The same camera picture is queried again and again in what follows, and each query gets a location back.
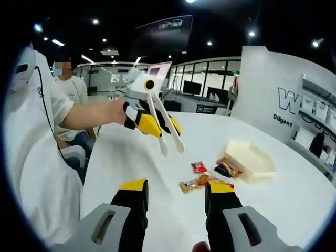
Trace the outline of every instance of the white table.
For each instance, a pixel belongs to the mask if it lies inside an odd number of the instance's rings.
[[[276,177],[266,184],[237,179],[235,191],[244,206],[252,206],[277,226],[288,245],[307,248],[334,209],[336,189],[312,164],[273,137],[237,119],[218,115],[171,113],[182,129],[186,151],[179,154],[165,134],[169,156],[150,135],[116,124],[102,126],[91,155],[81,202],[81,217],[101,203],[110,203],[127,181],[149,180],[148,228],[143,251],[191,251],[208,241],[204,189],[183,194],[179,182],[198,177],[191,163],[208,169],[230,140],[243,140],[272,155]]]

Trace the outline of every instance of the white wall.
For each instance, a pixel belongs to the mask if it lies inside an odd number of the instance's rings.
[[[336,75],[308,60],[269,52],[263,46],[243,47],[241,57],[239,94],[231,115],[237,117],[286,142],[293,128],[273,119],[274,114],[290,121],[297,121],[298,107],[283,110],[279,107],[278,88],[292,91],[296,95],[302,91],[302,76],[336,95]]]

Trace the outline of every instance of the black ceiling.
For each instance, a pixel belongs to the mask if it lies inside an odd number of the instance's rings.
[[[185,0],[110,1],[74,6],[45,7],[37,17],[43,33],[33,40],[34,48],[46,55],[50,64],[59,46],[55,38],[77,54],[78,63],[84,54],[94,61],[111,61],[100,53],[103,47],[115,47],[117,61],[135,61],[128,57],[135,28],[159,19],[193,15],[193,28],[187,55],[173,55],[174,64],[195,59],[240,56],[242,46],[265,45],[270,51],[282,52],[311,60],[336,72],[335,22],[331,6],[309,0]],[[98,25],[92,19],[99,20]],[[257,36],[248,38],[249,29]],[[324,38],[319,48],[312,48],[313,39]],[[212,47],[206,42],[211,40]],[[143,59],[144,62],[168,60],[167,55]]]

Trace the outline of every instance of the beige plastic tray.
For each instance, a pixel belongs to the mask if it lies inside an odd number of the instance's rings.
[[[276,173],[272,157],[253,144],[230,141],[224,157],[251,178],[270,177]]]

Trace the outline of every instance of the white helmet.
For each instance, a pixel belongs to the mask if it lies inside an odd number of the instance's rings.
[[[10,89],[12,91],[19,91],[21,88],[27,86],[35,69],[35,52],[33,47],[27,46],[23,49],[19,61],[14,67],[13,77],[10,82]]]

